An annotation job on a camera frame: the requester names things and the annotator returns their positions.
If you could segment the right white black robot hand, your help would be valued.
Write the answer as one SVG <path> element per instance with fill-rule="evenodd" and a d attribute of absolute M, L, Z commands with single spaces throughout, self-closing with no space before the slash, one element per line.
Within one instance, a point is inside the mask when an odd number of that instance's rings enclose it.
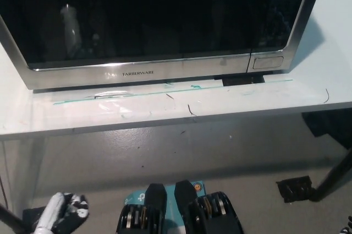
<path fill-rule="evenodd" d="M 340 234 L 352 234 L 352 216 L 348 217 L 347 226 L 343 227 L 339 233 Z"/>

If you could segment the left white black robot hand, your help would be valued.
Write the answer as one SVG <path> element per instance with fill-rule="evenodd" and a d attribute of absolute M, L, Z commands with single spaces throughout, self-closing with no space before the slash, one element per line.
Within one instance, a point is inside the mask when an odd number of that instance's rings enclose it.
<path fill-rule="evenodd" d="M 58 192 L 41 214 L 34 233 L 73 233 L 89 217 L 89 204 L 84 195 Z"/>

